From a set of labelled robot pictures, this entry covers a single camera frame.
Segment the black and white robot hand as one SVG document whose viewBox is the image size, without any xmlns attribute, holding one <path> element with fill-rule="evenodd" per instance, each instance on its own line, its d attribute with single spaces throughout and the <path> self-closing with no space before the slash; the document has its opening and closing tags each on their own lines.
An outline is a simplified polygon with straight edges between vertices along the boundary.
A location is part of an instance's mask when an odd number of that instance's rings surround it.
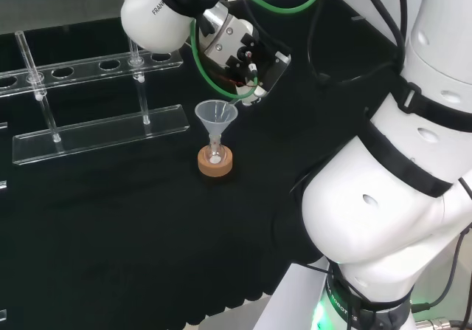
<svg viewBox="0 0 472 330">
<path fill-rule="evenodd" d="M 209 78 L 244 106 L 259 103 L 291 63 L 291 50 L 253 18 L 238 18 L 218 3 L 202 15 L 195 32 L 198 56 Z"/>
</svg>

